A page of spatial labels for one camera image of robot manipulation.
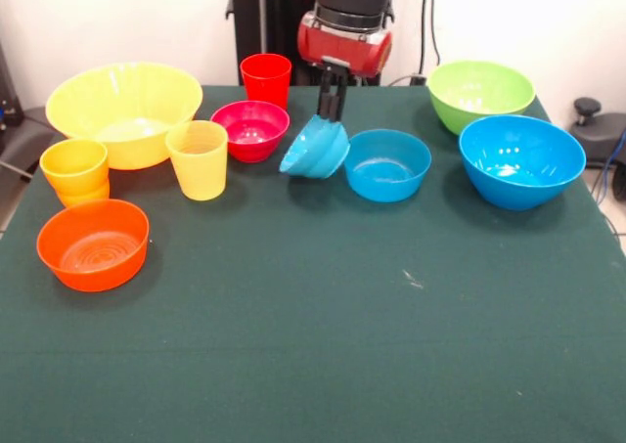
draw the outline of blue bowl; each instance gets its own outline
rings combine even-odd
[[[418,190],[431,162],[419,138],[397,130],[368,130],[352,137],[344,165],[348,184],[359,196],[392,202]]]
[[[326,179],[339,169],[349,149],[340,122],[314,115],[293,140],[279,170],[290,176]]]
[[[459,148],[478,192],[494,205],[516,211],[556,197],[587,162],[569,133],[521,115],[476,120],[461,134]]]

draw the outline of upside-down blue bowl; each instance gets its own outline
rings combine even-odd
[[[587,162],[569,133],[521,115],[476,120],[463,130],[459,148],[469,179],[483,198],[516,211],[558,196]]]
[[[341,122],[330,122],[316,114],[293,140],[279,170],[290,176],[326,179],[339,169],[349,148]]]

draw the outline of pink bowl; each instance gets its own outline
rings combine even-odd
[[[228,152],[242,162],[267,159],[290,128],[284,109],[263,101],[238,101],[218,109],[211,120],[228,133]]]

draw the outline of white wall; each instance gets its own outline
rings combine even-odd
[[[0,0],[0,38],[25,108],[66,78],[110,62],[179,66],[202,83],[237,82],[228,0]]]
[[[418,70],[421,1],[394,0],[400,21],[386,82]],[[435,0],[435,32],[444,62],[493,60],[524,72],[561,126],[579,96],[626,111],[626,0]]]
[[[25,107],[42,105],[67,77],[114,61],[165,62],[205,84],[235,84],[226,1],[0,0],[0,37]],[[383,81],[417,71],[420,2],[394,0],[395,46]],[[435,20],[444,61],[520,69],[560,125],[581,95],[626,111],[626,0],[436,0]]]

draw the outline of yellow cup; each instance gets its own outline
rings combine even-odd
[[[100,142],[63,140],[43,153],[39,165],[65,206],[109,198],[109,152]]]
[[[165,137],[178,184],[192,200],[211,200],[226,187],[228,134],[215,122],[194,120]]]

